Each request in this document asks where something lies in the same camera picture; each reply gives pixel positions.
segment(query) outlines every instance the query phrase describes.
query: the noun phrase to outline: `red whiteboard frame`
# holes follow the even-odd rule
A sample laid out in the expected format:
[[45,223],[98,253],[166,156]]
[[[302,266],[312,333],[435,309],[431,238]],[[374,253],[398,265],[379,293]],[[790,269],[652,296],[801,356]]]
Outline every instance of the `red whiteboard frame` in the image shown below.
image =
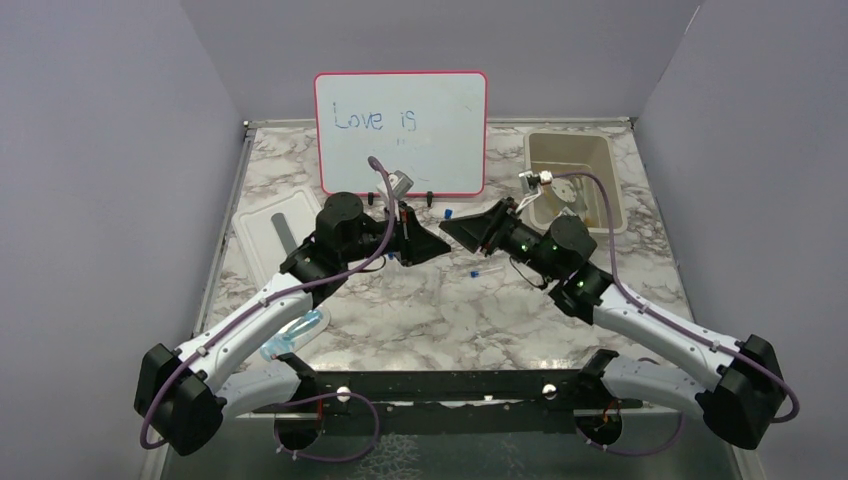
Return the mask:
[[[355,71],[355,72],[321,72],[312,79],[312,99],[315,105],[315,129],[318,135],[318,172],[321,176],[321,190],[327,195],[332,195],[324,188],[324,163],[321,161],[321,126],[318,121],[318,78],[324,75],[454,75],[454,74],[476,74],[483,77],[485,91],[483,92],[483,181],[480,190],[474,193],[451,193],[433,192],[439,197],[474,197],[483,193],[486,188],[486,137],[489,125],[489,77],[481,70],[402,70],[402,71]],[[368,192],[352,192],[359,196],[366,196]],[[426,193],[411,193],[408,197],[424,197]]]

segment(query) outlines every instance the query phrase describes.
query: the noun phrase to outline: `whiteboard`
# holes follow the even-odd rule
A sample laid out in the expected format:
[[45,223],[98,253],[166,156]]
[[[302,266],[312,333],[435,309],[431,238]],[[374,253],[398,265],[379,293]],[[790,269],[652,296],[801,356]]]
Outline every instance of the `whiteboard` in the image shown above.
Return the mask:
[[366,159],[414,182],[411,194],[483,190],[487,80],[482,72],[322,73],[315,77],[321,186],[366,194]]

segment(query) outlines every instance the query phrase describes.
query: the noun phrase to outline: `black metal bar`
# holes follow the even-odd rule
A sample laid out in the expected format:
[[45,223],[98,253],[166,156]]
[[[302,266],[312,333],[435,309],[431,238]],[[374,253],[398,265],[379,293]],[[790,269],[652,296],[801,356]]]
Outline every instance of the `black metal bar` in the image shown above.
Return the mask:
[[[580,370],[500,370],[438,372],[316,372],[312,392],[301,397],[336,392],[340,387],[359,393],[377,407],[382,433],[439,435],[462,433],[545,432],[574,433],[574,410],[604,409],[610,396],[597,377]],[[543,394],[547,385],[554,395]],[[495,404],[456,405],[448,402]],[[622,408],[642,402],[627,400]],[[277,413],[266,407],[259,413]],[[371,411],[356,399],[325,400],[321,426],[325,435],[369,435],[374,428]]]

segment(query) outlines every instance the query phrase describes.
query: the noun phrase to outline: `small blue object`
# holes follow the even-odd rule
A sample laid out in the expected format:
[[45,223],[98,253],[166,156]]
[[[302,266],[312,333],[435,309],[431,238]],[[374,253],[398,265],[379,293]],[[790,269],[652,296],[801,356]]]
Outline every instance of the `small blue object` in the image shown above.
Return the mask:
[[503,270],[503,265],[487,268],[486,270],[471,270],[471,278],[482,277],[483,275],[500,272],[501,270]]
[[324,314],[322,314],[319,310],[310,310],[306,312],[306,315],[300,317],[300,319],[292,324],[292,326],[286,331],[274,335],[265,342],[259,349],[259,355],[261,355],[266,362],[270,362],[278,355],[294,351],[297,337],[308,332],[313,327],[316,327],[319,323],[321,323],[323,318]]

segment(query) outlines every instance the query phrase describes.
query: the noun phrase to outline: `beige plastic bin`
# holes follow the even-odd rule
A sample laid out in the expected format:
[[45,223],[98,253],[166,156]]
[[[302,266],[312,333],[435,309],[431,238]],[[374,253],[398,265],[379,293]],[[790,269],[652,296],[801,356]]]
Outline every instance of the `beige plastic bin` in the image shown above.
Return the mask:
[[[621,185],[613,155],[612,142],[603,135],[534,131],[524,136],[524,161],[534,172],[558,173],[588,171],[601,179],[610,197],[615,233],[627,230],[627,216],[621,201]],[[560,212],[574,213],[584,219],[589,233],[609,233],[603,197],[587,177],[555,179],[544,187],[542,197],[530,204],[529,220],[545,230]]]

